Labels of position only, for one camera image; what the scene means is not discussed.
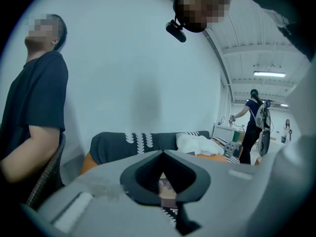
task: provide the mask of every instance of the ceiling light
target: ceiling light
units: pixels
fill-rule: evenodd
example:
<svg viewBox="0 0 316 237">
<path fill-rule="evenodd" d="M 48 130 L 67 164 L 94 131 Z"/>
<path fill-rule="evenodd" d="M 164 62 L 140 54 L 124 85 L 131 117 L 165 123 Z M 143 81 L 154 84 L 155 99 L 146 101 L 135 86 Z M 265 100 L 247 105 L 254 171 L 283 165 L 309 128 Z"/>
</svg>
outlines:
<svg viewBox="0 0 316 237">
<path fill-rule="evenodd" d="M 253 73 L 254 76 L 259 77 L 285 77 L 285 73 L 279 73 L 279 72 L 270 72 L 270 71 L 255 71 Z"/>
</svg>

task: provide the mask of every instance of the neck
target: neck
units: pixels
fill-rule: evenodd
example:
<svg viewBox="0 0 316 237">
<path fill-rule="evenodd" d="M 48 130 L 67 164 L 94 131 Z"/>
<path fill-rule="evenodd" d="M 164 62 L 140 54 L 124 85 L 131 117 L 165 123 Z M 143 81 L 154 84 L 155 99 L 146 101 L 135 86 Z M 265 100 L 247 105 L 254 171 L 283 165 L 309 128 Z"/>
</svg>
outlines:
<svg viewBox="0 0 316 237">
<path fill-rule="evenodd" d="M 28 50 L 28 57 L 26 58 L 26 63 L 28 63 L 29 61 L 32 61 L 34 59 L 40 58 L 45 53 L 47 53 L 47 51 L 45 51 L 45 50 L 41 50 L 41 51 Z"/>
</svg>

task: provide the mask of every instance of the white table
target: white table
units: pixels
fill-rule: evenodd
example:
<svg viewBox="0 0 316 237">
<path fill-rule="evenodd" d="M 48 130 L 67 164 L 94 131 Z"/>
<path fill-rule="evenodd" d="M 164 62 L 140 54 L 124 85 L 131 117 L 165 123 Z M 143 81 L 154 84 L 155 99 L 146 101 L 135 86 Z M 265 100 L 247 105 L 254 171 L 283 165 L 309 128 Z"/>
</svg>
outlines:
<svg viewBox="0 0 316 237">
<path fill-rule="evenodd" d="M 222 140 L 233 141 L 236 128 L 225 125 L 214 124 L 214 131 L 212 137 L 217 137 Z"/>
</svg>

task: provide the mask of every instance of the man in black t-shirt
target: man in black t-shirt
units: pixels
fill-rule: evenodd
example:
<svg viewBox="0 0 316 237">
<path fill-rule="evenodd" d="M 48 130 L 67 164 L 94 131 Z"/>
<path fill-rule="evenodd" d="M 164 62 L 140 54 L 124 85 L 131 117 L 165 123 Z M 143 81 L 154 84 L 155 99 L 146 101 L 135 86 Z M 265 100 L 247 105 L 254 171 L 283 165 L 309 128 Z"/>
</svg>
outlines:
<svg viewBox="0 0 316 237">
<path fill-rule="evenodd" d="M 258 91 L 256 89 L 251 90 L 250 95 L 251 99 L 249 99 L 245 105 L 245 107 L 233 116 L 233 119 L 240 118 L 244 116 L 248 111 L 250 112 L 250 121 L 247 125 L 247 130 L 245 136 L 242 141 L 242 153 L 239 158 L 240 163 L 251 164 L 250 160 L 250 151 L 256 141 L 259 139 L 259 135 L 262 131 L 261 128 L 258 128 L 255 121 L 255 116 L 257 115 L 258 109 L 260 105 L 257 103 L 257 100 L 253 97 L 254 95 L 258 96 Z"/>
<path fill-rule="evenodd" d="M 314 0 L 253 0 L 275 22 L 282 34 L 312 60 L 316 50 L 316 31 L 311 20 Z M 221 22 L 231 0 L 175 0 L 175 13 L 182 26 L 202 32 L 207 23 Z"/>
<path fill-rule="evenodd" d="M 31 27 L 26 64 L 11 84 L 0 128 L 0 165 L 20 202 L 26 201 L 65 130 L 68 70 L 57 50 L 67 28 L 55 14 Z"/>
</svg>

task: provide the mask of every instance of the wicker chair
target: wicker chair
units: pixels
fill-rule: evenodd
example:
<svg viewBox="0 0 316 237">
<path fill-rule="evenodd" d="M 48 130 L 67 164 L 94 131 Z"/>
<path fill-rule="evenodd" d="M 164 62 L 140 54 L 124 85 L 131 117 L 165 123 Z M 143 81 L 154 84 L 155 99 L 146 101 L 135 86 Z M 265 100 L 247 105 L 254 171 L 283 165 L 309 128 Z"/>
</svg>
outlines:
<svg viewBox="0 0 316 237">
<path fill-rule="evenodd" d="M 52 193 L 63 187 L 60 176 L 60 159 L 66 143 L 66 137 L 62 134 L 62 140 L 53 157 L 49 160 L 38 182 L 28 197 L 26 204 L 36 210 Z"/>
</svg>

